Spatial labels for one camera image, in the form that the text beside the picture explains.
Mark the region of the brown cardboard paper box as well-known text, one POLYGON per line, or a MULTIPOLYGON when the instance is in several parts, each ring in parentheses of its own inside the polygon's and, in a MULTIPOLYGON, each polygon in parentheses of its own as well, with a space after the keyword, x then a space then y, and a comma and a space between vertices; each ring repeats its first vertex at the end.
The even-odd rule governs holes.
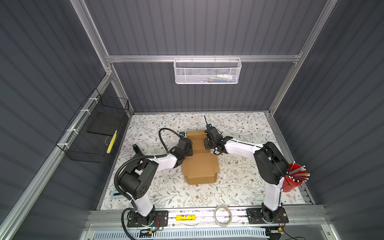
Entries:
POLYGON ((218 156, 206 150, 208 140, 205 131, 187 131, 187 138, 193 143, 193 155, 182 164, 185 181, 189 185, 213 184, 220 171, 218 156))

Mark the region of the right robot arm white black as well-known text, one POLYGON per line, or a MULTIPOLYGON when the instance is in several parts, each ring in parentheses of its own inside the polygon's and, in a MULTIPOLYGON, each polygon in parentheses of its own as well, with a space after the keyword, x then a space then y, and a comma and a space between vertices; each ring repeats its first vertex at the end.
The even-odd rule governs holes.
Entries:
POLYGON ((259 174, 265 182, 265 198, 262 207, 269 212, 276 212, 281 205, 281 193, 289 164, 283 154, 272 142, 253 144, 224 137, 211 124, 207 124, 204 141, 206 150, 215 155, 232 154, 253 159, 259 174))

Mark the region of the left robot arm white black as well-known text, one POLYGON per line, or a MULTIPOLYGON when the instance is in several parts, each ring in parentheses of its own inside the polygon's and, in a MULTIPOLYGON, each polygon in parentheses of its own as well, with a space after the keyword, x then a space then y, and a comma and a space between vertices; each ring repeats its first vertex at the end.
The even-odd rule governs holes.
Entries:
POLYGON ((137 145, 133 147, 135 155, 119 167, 114 185, 131 202, 136 213, 147 217, 154 211, 147 192, 155 174, 180 166, 187 157, 193 155, 193 143, 188 138, 180 138, 176 147, 159 156, 145 156, 137 145))

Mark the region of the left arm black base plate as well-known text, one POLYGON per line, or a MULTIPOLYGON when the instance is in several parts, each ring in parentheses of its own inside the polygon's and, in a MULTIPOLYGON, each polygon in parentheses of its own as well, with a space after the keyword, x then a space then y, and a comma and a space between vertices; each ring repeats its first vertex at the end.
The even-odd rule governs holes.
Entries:
POLYGON ((135 211, 130 211, 127 216, 127 227, 166 227, 168 225, 168 211, 152 211, 148 216, 143 217, 135 211))

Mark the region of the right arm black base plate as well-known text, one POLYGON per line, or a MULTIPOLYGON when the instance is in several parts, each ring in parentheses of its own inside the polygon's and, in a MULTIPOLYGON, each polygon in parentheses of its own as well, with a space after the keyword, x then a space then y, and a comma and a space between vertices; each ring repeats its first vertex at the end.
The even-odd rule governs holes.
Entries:
POLYGON ((287 224, 289 222, 283 207, 278 207, 276 211, 264 207, 248 208, 246 214, 250 224, 287 224))

